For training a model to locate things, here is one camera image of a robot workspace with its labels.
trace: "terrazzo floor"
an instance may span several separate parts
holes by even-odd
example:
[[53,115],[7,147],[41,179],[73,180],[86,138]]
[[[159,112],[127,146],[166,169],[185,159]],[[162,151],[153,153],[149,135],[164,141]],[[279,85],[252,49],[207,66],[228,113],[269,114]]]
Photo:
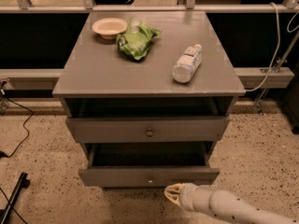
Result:
[[[78,169],[87,160],[65,125],[56,101],[22,101],[35,114],[27,122],[29,138],[15,155],[0,159],[0,187],[10,196],[21,172],[28,173],[15,208],[28,223],[72,224],[221,224],[170,203],[163,189],[85,187]],[[231,122],[216,145],[211,167],[219,167],[213,189],[227,189],[248,203],[283,216],[299,218],[299,135],[292,134],[274,101],[263,103],[263,116],[251,101],[236,103]],[[0,117],[0,149],[11,153],[26,135],[28,112],[11,105]],[[0,195],[0,209],[6,205]],[[10,224],[22,221],[12,213]]]

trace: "small bowl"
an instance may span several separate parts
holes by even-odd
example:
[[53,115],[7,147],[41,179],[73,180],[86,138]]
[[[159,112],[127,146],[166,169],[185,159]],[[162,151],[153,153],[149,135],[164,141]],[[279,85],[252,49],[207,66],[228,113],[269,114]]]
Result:
[[127,30],[128,23],[123,19],[106,18],[96,21],[93,24],[93,31],[101,35],[104,39],[115,39],[117,34]]

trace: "drawer handle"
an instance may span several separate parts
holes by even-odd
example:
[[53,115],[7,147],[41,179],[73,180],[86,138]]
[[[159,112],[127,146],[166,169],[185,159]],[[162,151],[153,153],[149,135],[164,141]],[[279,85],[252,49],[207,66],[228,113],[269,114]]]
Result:
[[151,128],[148,128],[146,134],[147,134],[147,137],[152,137],[153,136],[153,130]]
[[149,183],[150,183],[150,184],[153,184],[152,177],[149,178]]

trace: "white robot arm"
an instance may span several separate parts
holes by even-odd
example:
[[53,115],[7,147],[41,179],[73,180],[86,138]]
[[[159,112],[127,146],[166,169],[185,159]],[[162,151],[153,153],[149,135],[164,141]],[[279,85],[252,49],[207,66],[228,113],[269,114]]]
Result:
[[226,190],[212,190],[186,183],[168,186],[164,195],[186,211],[203,213],[229,223],[299,224],[298,219],[256,208]]

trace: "closed drawer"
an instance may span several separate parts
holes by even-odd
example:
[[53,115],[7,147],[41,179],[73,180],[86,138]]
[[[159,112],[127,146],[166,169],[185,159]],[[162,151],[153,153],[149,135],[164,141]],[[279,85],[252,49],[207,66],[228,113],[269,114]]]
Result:
[[177,142],[93,144],[89,166],[79,175],[86,186],[129,188],[210,185],[219,172],[209,167],[205,142]]
[[176,119],[68,119],[78,143],[177,142],[220,140],[227,117]]

